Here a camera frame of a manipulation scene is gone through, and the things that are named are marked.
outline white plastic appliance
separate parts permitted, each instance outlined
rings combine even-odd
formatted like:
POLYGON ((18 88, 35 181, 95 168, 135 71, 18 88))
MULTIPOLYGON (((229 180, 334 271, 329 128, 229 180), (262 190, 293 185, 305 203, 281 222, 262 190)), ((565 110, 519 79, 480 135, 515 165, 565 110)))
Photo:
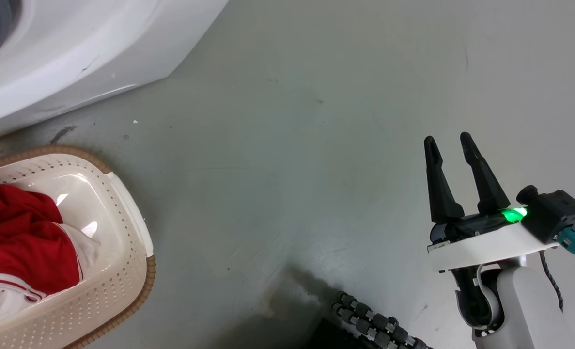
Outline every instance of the white plastic appliance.
POLYGON ((227 0, 16 0, 0 135, 167 77, 227 0))

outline black twisted cable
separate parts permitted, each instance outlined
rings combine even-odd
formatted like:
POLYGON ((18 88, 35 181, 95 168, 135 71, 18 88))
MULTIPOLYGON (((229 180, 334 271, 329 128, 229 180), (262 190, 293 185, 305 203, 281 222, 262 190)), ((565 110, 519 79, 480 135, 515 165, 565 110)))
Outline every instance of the black twisted cable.
POLYGON ((548 276, 548 280, 550 280, 552 286, 555 288, 555 292, 557 292, 557 298, 559 300, 559 308, 560 311, 562 312, 562 294, 560 293, 557 281, 555 281, 555 278, 552 276, 552 274, 550 274, 550 269, 548 268, 548 262, 546 262, 545 251, 539 251, 539 256, 542 258, 542 267, 544 267, 544 272, 546 273, 546 276, 548 276))

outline red and white garment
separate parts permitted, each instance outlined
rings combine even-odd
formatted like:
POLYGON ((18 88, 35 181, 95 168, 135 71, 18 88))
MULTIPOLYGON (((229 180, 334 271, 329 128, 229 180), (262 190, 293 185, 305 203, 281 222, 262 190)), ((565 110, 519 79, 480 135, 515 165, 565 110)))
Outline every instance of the red and white garment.
POLYGON ((98 247, 50 197, 1 185, 0 321, 83 280, 98 247))

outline black knob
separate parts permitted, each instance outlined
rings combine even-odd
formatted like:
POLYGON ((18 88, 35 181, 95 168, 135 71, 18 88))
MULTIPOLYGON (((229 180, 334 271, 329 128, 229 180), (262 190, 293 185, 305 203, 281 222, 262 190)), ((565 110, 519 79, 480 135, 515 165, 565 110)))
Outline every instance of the black knob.
POLYGON ((515 197, 515 200, 517 200, 518 203, 521 203, 523 205, 528 205, 538 195, 539 192, 537 191, 537 188, 535 188, 534 185, 529 185, 524 187, 524 189, 520 190, 518 196, 515 197))

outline red cloth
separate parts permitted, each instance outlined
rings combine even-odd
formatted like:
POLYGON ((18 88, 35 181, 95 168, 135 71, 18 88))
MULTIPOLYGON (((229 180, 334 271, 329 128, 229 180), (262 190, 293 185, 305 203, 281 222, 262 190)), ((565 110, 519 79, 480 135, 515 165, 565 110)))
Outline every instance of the red cloth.
POLYGON ((77 254, 53 200, 0 185, 0 274, 47 296, 80 281, 77 254))

